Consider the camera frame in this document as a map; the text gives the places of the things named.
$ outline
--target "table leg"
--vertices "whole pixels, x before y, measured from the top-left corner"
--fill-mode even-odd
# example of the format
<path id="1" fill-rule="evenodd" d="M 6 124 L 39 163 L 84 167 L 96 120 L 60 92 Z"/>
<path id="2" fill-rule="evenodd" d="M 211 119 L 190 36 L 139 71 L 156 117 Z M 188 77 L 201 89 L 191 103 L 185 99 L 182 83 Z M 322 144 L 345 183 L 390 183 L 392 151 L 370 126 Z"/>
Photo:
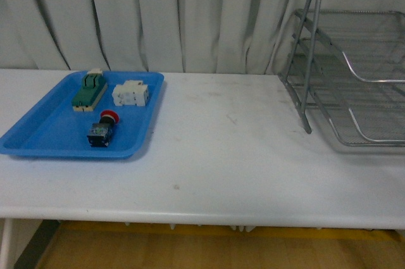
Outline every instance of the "table leg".
<path id="1" fill-rule="evenodd" d="M 17 247 L 18 220 L 4 220 L 3 239 L 0 250 L 0 269 L 13 269 Z"/>

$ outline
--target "electrical component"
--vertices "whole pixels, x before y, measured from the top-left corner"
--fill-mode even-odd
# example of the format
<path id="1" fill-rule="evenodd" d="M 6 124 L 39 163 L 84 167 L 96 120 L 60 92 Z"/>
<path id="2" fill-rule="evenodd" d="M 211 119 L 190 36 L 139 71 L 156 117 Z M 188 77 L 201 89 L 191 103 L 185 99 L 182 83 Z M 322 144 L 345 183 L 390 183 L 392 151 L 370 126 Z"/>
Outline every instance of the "electrical component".
<path id="1" fill-rule="evenodd" d="M 93 123 L 87 134 L 92 147 L 108 147 L 113 136 L 114 125 L 120 121 L 120 117 L 114 111 L 106 109 L 100 114 L 98 123 Z"/>
<path id="2" fill-rule="evenodd" d="M 72 99 L 74 111 L 94 111 L 107 89 L 107 81 L 101 69 L 89 71 L 82 79 L 82 87 Z"/>
<path id="3" fill-rule="evenodd" d="M 145 106 L 149 100 L 149 89 L 141 80 L 127 80 L 115 86 L 113 99 L 116 106 Z"/>

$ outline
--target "yellow floor strip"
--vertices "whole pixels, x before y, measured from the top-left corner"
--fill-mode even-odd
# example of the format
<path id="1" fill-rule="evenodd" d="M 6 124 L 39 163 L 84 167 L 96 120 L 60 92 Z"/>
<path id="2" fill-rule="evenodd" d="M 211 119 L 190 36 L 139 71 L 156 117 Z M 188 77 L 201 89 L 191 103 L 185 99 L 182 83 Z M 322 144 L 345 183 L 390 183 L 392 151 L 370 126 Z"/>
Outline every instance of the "yellow floor strip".
<path id="1" fill-rule="evenodd" d="M 373 241 L 405 242 L 400 234 L 394 230 L 363 230 L 337 228 L 287 228 L 287 227 L 256 227 L 251 232 L 233 231 L 229 226 L 214 225 L 176 225 L 172 230 L 164 223 L 124 223 L 110 222 L 73 222 L 64 221 L 61 228 L 67 230 L 100 231 L 100 232 L 128 232 L 142 234 L 175 234 L 175 235 L 210 235 L 237 237 L 279 237 L 298 239 L 354 239 Z"/>

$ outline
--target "green electrical component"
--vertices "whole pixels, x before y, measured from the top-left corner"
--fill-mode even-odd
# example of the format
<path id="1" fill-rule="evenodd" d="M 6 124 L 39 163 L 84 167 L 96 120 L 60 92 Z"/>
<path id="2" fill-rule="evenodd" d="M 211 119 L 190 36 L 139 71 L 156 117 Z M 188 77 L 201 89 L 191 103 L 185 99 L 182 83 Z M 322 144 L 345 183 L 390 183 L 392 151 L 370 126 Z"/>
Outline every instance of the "green electrical component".
<path id="1" fill-rule="evenodd" d="M 72 99 L 74 111 L 93 111 L 107 89 L 102 73 L 88 73 L 82 79 L 82 86 Z"/>

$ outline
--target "wooden floor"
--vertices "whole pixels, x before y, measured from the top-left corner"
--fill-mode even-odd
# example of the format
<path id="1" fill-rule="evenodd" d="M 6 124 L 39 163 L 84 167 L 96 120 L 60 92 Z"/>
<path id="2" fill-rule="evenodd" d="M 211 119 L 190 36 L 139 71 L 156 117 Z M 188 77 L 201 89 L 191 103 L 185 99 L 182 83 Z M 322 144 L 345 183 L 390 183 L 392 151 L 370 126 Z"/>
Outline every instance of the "wooden floor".
<path id="1" fill-rule="evenodd" d="M 64 222 L 38 269 L 405 268 L 394 231 Z"/>

